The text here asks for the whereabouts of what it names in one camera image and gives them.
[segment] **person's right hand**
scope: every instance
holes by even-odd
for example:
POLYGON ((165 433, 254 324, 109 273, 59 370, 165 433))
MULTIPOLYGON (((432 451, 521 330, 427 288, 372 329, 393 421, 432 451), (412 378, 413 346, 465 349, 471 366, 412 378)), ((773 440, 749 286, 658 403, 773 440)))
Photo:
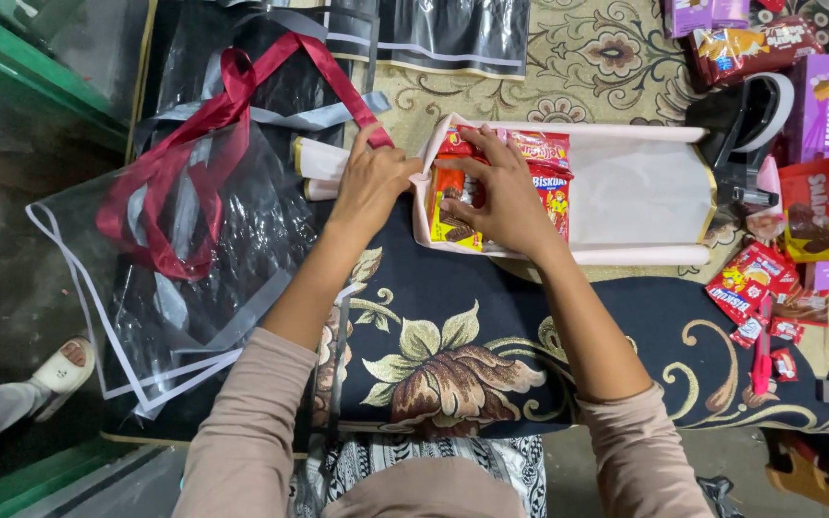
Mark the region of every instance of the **person's right hand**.
POLYGON ((481 182, 486 189, 482 208, 444 199, 440 208, 449 210, 488 239, 522 253, 531 261, 554 241, 564 244, 552 220, 546 214, 530 167, 512 140, 502 143, 493 130, 482 126, 480 132, 462 130, 462 138, 482 149, 490 166, 472 158, 435 160, 438 167, 460 170, 481 182))

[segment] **patterned fabric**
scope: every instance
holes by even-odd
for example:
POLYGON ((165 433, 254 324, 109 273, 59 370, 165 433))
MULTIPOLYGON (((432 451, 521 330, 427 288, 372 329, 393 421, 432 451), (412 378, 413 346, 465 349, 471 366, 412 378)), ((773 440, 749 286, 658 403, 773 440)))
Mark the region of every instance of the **patterned fabric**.
MULTIPOLYGON (((387 92, 393 110, 380 119, 407 149, 418 149, 451 112, 475 120, 681 124, 697 95, 684 52, 663 38, 660 4, 534 0, 526 81, 381 66, 376 89, 387 92)), ((829 12, 789 0, 777 16, 796 12, 812 19, 829 50, 829 12)), ((774 15, 759 10, 752 17, 758 23, 774 15)), ((410 204, 396 206, 352 275, 334 412, 340 428, 506 438, 577 423, 570 367, 534 272, 520 262, 419 247, 410 237, 410 204)), ((815 378, 829 375, 829 328, 809 329, 799 347, 775 339, 774 348, 792 349, 800 382, 758 396, 748 378, 754 351, 732 345, 734 324, 703 291, 742 235, 733 226, 709 231, 709 265, 585 273, 664 384, 679 427, 829 431, 829 404, 815 398, 815 378)), ((320 427, 332 410, 338 327, 335 311, 316 380, 320 427)))
POLYGON ((296 461, 290 478, 291 505, 296 518, 318 518, 356 483, 406 459, 463 457, 510 484, 523 500, 530 518, 545 518, 543 440, 443 438, 412 441, 390 434, 342 434, 331 446, 313 436, 309 459, 296 461))

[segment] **person's left hand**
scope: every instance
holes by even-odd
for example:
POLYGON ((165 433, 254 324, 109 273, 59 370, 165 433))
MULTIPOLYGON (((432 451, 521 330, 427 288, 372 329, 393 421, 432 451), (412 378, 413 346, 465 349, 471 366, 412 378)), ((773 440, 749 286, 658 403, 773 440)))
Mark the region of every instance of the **person's left hand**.
POLYGON ((338 199, 328 218, 329 226, 363 241, 364 246, 386 224, 399 194, 411 185, 408 177, 424 169, 421 159, 405 159, 405 151, 399 147, 367 151, 367 139, 381 126, 369 124, 354 139, 338 199))

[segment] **tape roll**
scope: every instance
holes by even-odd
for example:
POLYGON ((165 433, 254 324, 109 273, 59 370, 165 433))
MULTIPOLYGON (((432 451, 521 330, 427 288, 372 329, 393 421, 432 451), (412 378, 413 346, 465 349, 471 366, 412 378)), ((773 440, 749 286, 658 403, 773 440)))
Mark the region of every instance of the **tape roll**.
POLYGON ((795 104, 795 87, 792 86, 789 77, 772 72, 761 72, 760 74, 746 77, 744 81, 748 82, 761 77, 766 77, 766 79, 773 81, 777 90, 779 90, 779 101, 776 105, 776 112, 773 112, 773 118, 770 119, 769 124, 766 124, 766 128, 760 132, 760 135, 756 135, 753 140, 742 147, 733 149, 731 151, 732 153, 749 153, 759 149, 770 140, 773 140, 773 137, 786 125, 786 121, 789 120, 789 115, 792 113, 792 106, 795 104))

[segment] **beige long-sleeve shirt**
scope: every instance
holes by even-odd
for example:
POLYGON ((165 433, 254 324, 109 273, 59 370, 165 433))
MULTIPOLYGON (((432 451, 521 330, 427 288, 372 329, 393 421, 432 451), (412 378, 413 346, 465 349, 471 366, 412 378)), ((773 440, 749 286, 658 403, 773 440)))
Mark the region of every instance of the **beige long-sleeve shirt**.
MULTIPOLYGON (((175 518, 286 516, 293 421, 318 356, 254 332, 190 445, 175 518)), ((662 388, 606 405, 579 401, 597 457, 606 515, 712 518, 662 388)), ((526 516, 510 485, 463 458, 414 458, 329 504, 327 518, 526 516)))

